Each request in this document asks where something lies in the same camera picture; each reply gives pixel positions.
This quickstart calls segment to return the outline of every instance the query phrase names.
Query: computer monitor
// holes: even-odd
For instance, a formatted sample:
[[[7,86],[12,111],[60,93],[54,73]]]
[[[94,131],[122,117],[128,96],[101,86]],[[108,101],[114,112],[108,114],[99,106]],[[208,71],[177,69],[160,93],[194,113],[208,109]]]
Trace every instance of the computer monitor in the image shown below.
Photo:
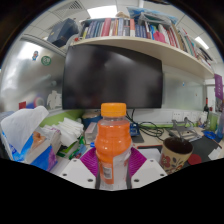
[[[127,108],[161,108],[162,62],[104,45],[70,46],[65,60],[63,109],[100,109],[122,102]]]

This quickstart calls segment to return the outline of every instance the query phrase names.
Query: orange juice bottle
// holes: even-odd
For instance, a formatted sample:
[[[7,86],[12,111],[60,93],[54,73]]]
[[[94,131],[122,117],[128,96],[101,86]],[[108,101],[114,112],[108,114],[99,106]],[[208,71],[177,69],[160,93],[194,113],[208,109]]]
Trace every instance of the orange juice bottle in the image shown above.
[[[103,119],[98,122],[95,140],[99,161],[100,189],[127,189],[126,174],[131,154],[130,123],[125,119],[125,103],[103,103]]]

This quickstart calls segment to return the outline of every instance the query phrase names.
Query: bookshelf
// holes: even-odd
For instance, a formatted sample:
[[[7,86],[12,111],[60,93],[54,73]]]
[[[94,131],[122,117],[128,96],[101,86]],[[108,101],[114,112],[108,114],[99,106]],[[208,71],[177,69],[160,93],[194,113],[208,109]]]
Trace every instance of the bookshelf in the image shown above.
[[[137,51],[162,61],[162,64],[175,67],[202,79],[214,78],[214,72],[190,54],[168,44],[129,36],[106,36],[84,39],[71,45],[94,44],[126,48]]]

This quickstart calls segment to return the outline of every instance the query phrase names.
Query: book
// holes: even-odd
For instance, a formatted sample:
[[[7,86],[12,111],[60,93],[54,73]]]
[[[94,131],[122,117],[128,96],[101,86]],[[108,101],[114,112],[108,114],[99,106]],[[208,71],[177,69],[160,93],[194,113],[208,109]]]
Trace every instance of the book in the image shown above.
[[[180,39],[180,34],[177,32],[177,29],[175,27],[175,25],[172,23],[172,28],[173,28],[173,31],[174,31],[174,34],[176,35],[176,38],[177,38],[177,41],[179,43],[179,47],[181,50],[184,50],[184,47],[183,47],[183,43]]]
[[[152,40],[155,40],[153,34],[154,34],[154,27],[152,25],[150,25],[150,29],[151,29],[151,36],[152,36]]]
[[[99,27],[98,27],[97,34],[96,34],[97,37],[100,36],[100,29],[101,29],[101,26],[102,26],[102,22],[99,22]]]
[[[139,26],[139,28],[140,28],[140,37],[143,37],[143,27]]]
[[[187,42],[187,45],[188,45],[188,47],[189,47],[189,49],[190,49],[190,54],[191,54],[192,56],[194,56],[194,52],[193,52],[192,46],[191,46],[191,44],[190,44],[190,41],[188,40],[187,36],[185,36],[184,38],[185,38],[185,40],[186,40],[186,42]]]
[[[147,38],[145,26],[142,26],[142,31],[143,31],[143,38]]]
[[[116,21],[115,36],[117,36],[117,33],[118,33],[118,23],[119,23],[119,20],[117,19],[117,21]]]
[[[88,29],[88,32],[86,34],[86,38],[85,39],[90,38],[90,32],[91,32],[92,26],[93,26],[93,21],[89,24],[89,29]]]
[[[169,40],[168,34],[167,34],[165,28],[163,27],[163,25],[159,24],[158,25],[158,30],[159,30],[160,33],[162,33],[164,35],[165,42],[170,45],[170,40]]]
[[[176,37],[175,37],[175,35],[174,35],[174,33],[173,33],[173,29],[172,29],[172,27],[170,27],[170,34],[171,34],[171,36],[172,36],[172,38],[173,38],[173,40],[174,40],[174,44],[175,44],[176,48],[179,48],[179,47],[178,47],[177,40],[176,40]]]
[[[186,47],[186,49],[187,49],[187,53],[191,55],[191,51],[190,51],[190,48],[189,48],[189,46],[188,46],[188,44],[187,44],[187,42],[186,42],[185,37],[184,37],[182,34],[181,34],[181,37],[182,37],[182,39],[183,39],[183,41],[184,41],[184,45],[185,45],[185,47]]]
[[[112,36],[113,35],[114,22],[115,21],[111,21],[109,36]]]
[[[103,25],[101,37],[109,36],[111,18],[106,18]]]
[[[84,33],[83,33],[83,36],[82,36],[83,40],[86,38],[86,34],[88,32],[88,29],[89,29],[89,27],[86,27],[85,30],[84,30]]]
[[[157,31],[157,28],[156,28],[156,26],[153,26],[153,28],[154,28],[154,33]]]
[[[116,36],[116,27],[117,27],[117,19],[114,20],[114,27],[113,27],[113,32],[112,32],[112,36]]]
[[[191,47],[191,49],[192,49],[192,55],[194,56],[194,57],[196,57],[197,58],[197,56],[196,56],[196,53],[195,53],[195,51],[194,51],[194,47],[193,47],[193,45],[192,45],[192,43],[191,43],[191,41],[190,41],[190,39],[189,39],[189,37],[187,36],[187,32],[184,30],[184,32],[186,33],[186,38],[188,39],[188,42],[189,42],[189,45],[190,45],[190,47]]]
[[[151,39],[151,33],[149,30],[149,24],[145,21],[145,29],[146,29],[146,36],[148,39]]]
[[[170,30],[166,30],[166,32],[167,32],[169,40],[170,40],[170,45],[175,47],[174,40],[173,40],[173,38],[171,36]]]
[[[124,29],[124,18],[118,19],[118,31],[117,36],[123,36],[123,29]]]
[[[135,21],[130,19],[130,37],[135,37]]]
[[[94,33],[95,33],[95,29],[96,29],[96,25],[97,25],[97,21],[93,21],[93,26],[91,28],[91,31],[90,31],[90,37],[89,38],[93,38],[94,36]]]
[[[140,37],[140,26],[135,24],[135,36]]]
[[[124,19],[123,36],[130,36],[130,20],[129,19]]]
[[[99,25],[100,25],[100,23],[97,22],[97,24],[96,24],[96,29],[95,29],[95,32],[94,32],[93,37],[96,37],[96,36],[97,36],[98,30],[99,30]]]
[[[101,26],[101,29],[100,29],[100,37],[102,36],[103,26],[104,26],[104,22],[102,22],[102,26]]]
[[[181,34],[178,32],[178,34],[179,34],[179,36],[180,36],[180,40],[181,40],[181,42],[182,42],[182,45],[183,45],[183,50],[185,51],[185,52],[187,52],[187,48],[186,48],[186,46],[185,46],[185,43],[184,43],[184,41],[183,41],[183,38],[182,38],[182,36],[181,36]]]

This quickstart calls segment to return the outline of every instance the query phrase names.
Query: mug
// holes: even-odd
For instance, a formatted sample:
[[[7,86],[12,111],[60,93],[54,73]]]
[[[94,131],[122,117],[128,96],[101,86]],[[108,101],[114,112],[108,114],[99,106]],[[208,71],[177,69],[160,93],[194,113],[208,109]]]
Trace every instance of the mug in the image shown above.
[[[169,175],[180,170],[191,156],[193,145],[187,140],[170,137],[164,140],[159,164]]]

